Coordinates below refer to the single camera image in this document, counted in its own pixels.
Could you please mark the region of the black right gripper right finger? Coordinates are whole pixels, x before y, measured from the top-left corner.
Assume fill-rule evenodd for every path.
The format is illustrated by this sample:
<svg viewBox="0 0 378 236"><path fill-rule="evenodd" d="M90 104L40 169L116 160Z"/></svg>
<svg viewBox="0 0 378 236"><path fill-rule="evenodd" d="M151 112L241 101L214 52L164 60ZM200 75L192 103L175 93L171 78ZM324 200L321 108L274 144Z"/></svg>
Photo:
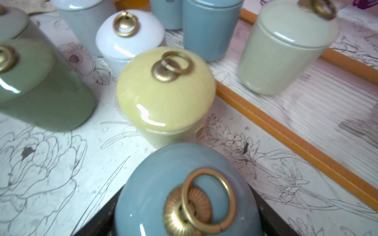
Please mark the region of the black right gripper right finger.
<svg viewBox="0 0 378 236"><path fill-rule="evenodd" d="M251 187L258 206L264 236L299 236Z"/></svg>

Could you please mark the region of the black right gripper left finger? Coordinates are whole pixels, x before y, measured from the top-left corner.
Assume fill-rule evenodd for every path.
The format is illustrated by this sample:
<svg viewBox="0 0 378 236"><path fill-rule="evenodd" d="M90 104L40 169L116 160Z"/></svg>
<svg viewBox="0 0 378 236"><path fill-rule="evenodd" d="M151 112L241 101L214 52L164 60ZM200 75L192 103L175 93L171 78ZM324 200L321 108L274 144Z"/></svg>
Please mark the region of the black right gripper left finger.
<svg viewBox="0 0 378 236"><path fill-rule="evenodd" d="M115 236L114 214L122 188L74 236Z"/></svg>

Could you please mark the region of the wooden three-tier shelf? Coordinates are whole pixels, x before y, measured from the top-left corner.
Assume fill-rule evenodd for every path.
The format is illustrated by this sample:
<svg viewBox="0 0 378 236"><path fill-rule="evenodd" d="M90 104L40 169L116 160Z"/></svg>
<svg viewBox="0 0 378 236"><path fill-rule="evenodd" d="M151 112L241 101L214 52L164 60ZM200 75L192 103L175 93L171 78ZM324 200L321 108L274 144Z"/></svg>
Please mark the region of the wooden three-tier shelf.
<svg viewBox="0 0 378 236"><path fill-rule="evenodd" d="M255 94L238 82L236 66L256 19L243 9L226 56L210 63L217 95L377 209L377 70L327 50L283 93Z"/></svg>

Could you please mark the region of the pale yellow-green tea canister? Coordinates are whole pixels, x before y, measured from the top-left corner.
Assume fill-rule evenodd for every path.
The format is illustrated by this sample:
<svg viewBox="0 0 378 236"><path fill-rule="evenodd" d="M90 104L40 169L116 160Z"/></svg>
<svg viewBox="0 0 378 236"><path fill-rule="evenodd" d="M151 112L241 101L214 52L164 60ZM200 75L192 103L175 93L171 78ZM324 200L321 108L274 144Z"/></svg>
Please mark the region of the pale yellow-green tea canister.
<svg viewBox="0 0 378 236"><path fill-rule="evenodd" d="M120 110L155 148L195 142L215 95L208 64L174 47L137 55L120 73L116 87Z"/></svg>

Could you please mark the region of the sage green tea canister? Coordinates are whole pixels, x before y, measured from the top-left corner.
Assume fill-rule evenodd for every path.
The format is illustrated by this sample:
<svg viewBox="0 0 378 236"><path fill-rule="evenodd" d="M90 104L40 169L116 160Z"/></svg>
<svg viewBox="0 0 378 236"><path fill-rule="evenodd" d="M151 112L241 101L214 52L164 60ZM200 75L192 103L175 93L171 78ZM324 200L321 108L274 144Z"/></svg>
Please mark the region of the sage green tea canister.
<svg viewBox="0 0 378 236"><path fill-rule="evenodd" d="M52 47L39 40L1 43L1 113L51 131L84 123L95 97Z"/></svg>

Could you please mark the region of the pale green tea canister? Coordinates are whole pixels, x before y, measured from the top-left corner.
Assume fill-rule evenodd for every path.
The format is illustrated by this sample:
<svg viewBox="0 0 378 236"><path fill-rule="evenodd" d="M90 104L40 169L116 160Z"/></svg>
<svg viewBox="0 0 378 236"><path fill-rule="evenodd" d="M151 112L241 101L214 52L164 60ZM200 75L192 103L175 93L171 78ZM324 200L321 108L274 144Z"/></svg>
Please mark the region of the pale green tea canister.
<svg viewBox="0 0 378 236"><path fill-rule="evenodd" d="M262 7L238 65L249 90L286 90L337 39L333 1L272 1Z"/></svg>

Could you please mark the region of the white tea canister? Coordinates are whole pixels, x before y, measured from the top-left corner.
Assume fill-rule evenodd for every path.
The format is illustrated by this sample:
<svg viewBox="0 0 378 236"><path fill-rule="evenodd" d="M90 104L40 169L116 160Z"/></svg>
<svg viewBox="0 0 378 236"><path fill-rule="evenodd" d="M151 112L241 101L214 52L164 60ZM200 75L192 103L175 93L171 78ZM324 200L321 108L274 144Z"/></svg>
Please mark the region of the white tea canister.
<svg viewBox="0 0 378 236"><path fill-rule="evenodd" d="M165 43L165 28L150 12L119 11L102 23L95 43L113 74L119 77L135 56Z"/></svg>
<svg viewBox="0 0 378 236"><path fill-rule="evenodd" d="M112 0L53 0L52 5L71 27L83 47L100 57L95 36L102 23L117 12Z"/></svg>

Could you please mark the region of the cream tea canister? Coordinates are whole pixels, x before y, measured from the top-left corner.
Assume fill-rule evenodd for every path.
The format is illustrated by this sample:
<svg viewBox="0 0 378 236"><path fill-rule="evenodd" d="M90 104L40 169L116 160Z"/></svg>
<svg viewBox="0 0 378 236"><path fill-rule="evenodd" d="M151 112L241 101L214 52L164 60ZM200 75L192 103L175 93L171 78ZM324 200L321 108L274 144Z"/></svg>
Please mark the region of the cream tea canister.
<svg viewBox="0 0 378 236"><path fill-rule="evenodd" d="M41 39L40 31L22 10L1 5L1 43L16 39Z"/></svg>

